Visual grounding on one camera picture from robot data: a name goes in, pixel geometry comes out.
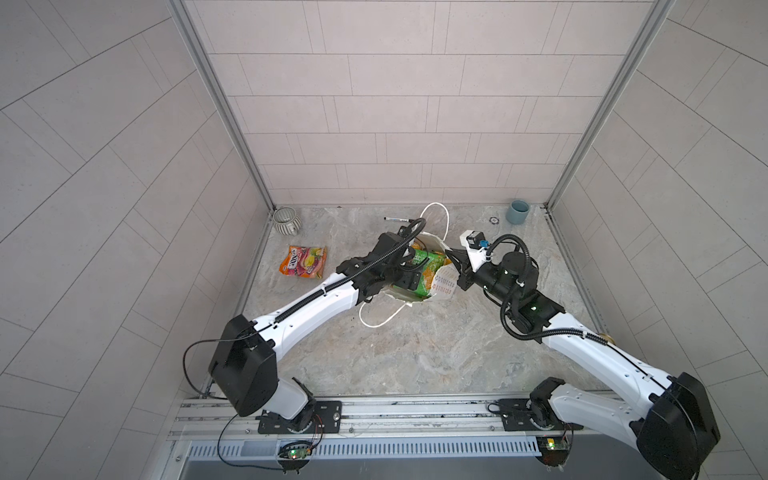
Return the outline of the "green chip snack bag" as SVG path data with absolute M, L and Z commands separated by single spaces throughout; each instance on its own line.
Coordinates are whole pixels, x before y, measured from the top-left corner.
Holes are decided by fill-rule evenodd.
M 442 250 L 430 248 L 422 239 L 417 238 L 408 247 L 405 261 L 400 265 L 400 276 L 391 288 L 407 298 L 425 300 L 432 294 L 438 270 L 450 264 L 451 261 Z

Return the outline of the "white printed paper bag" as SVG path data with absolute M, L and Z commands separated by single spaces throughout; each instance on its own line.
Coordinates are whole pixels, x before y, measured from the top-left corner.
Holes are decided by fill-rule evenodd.
M 421 303 L 443 302 L 453 297 L 458 285 L 459 265 L 457 260 L 451 260 L 447 255 L 449 247 L 445 240 L 450 227 L 450 213 L 442 203 L 431 202 L 422 210 L 420 216 L 425 218 L 431 207 L 440 207 L 444 211 L 444 233 L 434 235 L 422 231 L 413 240 L 411 245 L 413 255 L 405 263 L 406 271 L 399 279 L 382 290 L 388 298 L 399 303 L 398 308 L 385 320 L 370 324 L 363 318 L 366 303 L 362 303 L 358 310 L 358 318 L 366 328 L 383 327 L 406 307 Z

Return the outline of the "pink orange candy bag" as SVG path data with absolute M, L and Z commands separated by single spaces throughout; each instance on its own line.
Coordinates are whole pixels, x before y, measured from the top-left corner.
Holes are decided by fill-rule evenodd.
M 286 276 L 320 279 L 323 277 L 326 259 L 325 247 L 291 245 L 279 266 L 279 271 Z

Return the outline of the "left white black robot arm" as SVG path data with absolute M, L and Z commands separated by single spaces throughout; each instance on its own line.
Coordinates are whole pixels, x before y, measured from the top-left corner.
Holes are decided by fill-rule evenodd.
M 303 427 L 314 401 L 297 381 L 283 380 L 278 363 L 296 344 L 338 314 L 371 299 L 410 268 L 412 242 L 424 220 L 385 232 L 371 252 L 342 262 L 319 286 L 276 311 L 231 319 L 217 340 L 209 374 L 241 417 L 265 408 Z

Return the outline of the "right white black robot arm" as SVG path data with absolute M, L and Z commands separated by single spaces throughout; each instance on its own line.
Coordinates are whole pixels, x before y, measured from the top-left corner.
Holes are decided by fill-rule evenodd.
M 477 285 L 497 304 L 507 334 L 560 352 L 618 396 L 611 400 L 549 377 L 529 395 L 535 427 L 581 425 L 635 448 L 667 479 L 698 478 L 721 434 L 697 378 L 648 365 L 588 329 L 537 290 L 536 264 L 522 247 L 499 264 L 487 245 L 446 254 L 462 289 Z

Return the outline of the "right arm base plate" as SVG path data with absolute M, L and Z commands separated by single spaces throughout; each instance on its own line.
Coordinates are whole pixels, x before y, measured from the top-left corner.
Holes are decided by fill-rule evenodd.
M 498 416 L 505 432 L 517 431 L 579 431 L 584 427 L 574 423 L 563 423 L 555 417 L 538 420 L 530 408 L 527 398 L 505 398 L 492 401 L 486 405 L 488 413 Z

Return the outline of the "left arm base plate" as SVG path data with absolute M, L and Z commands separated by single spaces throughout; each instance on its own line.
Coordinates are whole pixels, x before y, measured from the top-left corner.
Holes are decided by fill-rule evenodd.
M 258 433 L 266 434 L 335 434 L 340 430 L 343 403 L 337 400 L 309 403 L 291 419 L 276 412 L 263 410 L 259 418 Z

